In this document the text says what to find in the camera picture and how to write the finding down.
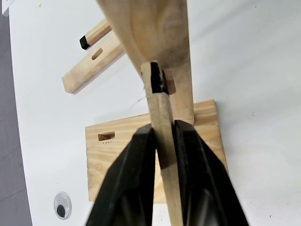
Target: black pupil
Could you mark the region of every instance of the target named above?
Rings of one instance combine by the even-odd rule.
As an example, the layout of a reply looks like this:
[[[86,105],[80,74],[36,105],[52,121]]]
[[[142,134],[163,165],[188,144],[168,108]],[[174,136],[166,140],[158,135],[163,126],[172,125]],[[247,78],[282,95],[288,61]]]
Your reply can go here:
[[[57,208],[56,208],[56,212],[57,212],[57,214],[58,214],[60,217],[62,217],[62,218],[65,217],[65,208],[64,208],[64,206],[58,205]]]

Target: white table surface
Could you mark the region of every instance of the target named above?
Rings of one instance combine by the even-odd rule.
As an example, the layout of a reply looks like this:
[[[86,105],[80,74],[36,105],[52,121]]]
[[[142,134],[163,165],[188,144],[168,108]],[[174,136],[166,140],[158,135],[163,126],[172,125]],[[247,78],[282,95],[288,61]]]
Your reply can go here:
[[[76,95],[61,77],[102,18],[93,0],[15,0],[10,29],[16,106],[34,226],[83,225],[85,126],[148,111],[123,55]],[[301,1],[188,0],[194,101],[214,98],[230,178],[253,226],[301,225]],[[59,220],[53,198],[72,201]],[[154,225],[168,225],[155,206]]]

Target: mortise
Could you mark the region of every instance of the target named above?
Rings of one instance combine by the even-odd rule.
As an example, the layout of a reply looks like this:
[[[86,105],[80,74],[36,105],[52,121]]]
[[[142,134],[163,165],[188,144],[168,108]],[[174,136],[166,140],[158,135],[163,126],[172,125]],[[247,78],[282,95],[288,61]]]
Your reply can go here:
[[[115,138],[115,132],[98,134],[99,141],[110,140],[110,139],[114,139],[114,138]]]
[[[96,53],[93,54],[93,56],[91,57],[91,59],[95,60],[96,58],[99,57],[99,55],[101,55],[102,52],[103,52],[103,49],[100,48]]]

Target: wood grain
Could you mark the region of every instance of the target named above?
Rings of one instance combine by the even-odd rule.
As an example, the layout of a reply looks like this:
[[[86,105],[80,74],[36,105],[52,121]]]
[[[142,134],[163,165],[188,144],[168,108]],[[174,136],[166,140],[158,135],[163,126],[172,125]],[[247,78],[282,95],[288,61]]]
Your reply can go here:
[[[90,31],[88,31],[85,34],[87,44],[92,46],[110,31],[111,31],[111,27],[109,23],[107,22],[106,19],[103,19],[94,28],[92,28]]]
[[[97,1],[138,73],[142,63],[157,60],[174,93],[174,119],[193,124],[186,0]]]
[[[75,93],[122,52],[123,48],[116,35],[113,32],[106,35],[91,53],[79,61],[62,78],[65,91],[67,93]]]
[[[165,92],[154,93],[152,90],[152,70],[156,71],[157,63],[143,63],[141,76],[145,87],[147,104],[150,111],[150,122],[154,129],[158,159],[163,179],[169,218],[172,226],[183,226],[181,195],[178,176],[178,165],[175,154],[172,126],[174,124],[173,113],[169,102],[169,95]],[[158,80],[162,80],[163,73],[157,74]]]
[[[214,100],[194,104],[194,127],[227,168]],[[86,127],[89,200],[94,201],[105,173],[139,127],[151,122],[149,114]],[[115,132],[114,139],[99,141],[99,134]],[[156,157],[154,203],[166,203],[158,157]]]

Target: wooden stick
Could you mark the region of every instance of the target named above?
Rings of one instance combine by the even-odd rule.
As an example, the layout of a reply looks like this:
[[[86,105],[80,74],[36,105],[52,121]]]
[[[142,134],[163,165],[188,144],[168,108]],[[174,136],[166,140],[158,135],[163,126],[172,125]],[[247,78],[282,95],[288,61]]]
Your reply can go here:
[[[175,119],[193,124],[186,0],[97,0],[136,70],[157,60],[166,73]]]
[[[150,63],[141,66],[150,121],[158,143],[158,158],[163,186],[172,226],[183,226],[178,166],[175,154],[172,125],[174,123],[169,96],[165,92],[153,93]]]
[[[62,78],[65,91],[75,93],[121,53],[123,48],[116,35],[111,32],[94,51],[86,55]]]
[[[103,19],[92,30],[88,31],[80,40],[80,45],[83,49],[88,49],[95,44],[103,36],[111,31],[111,27],[106,19]]]

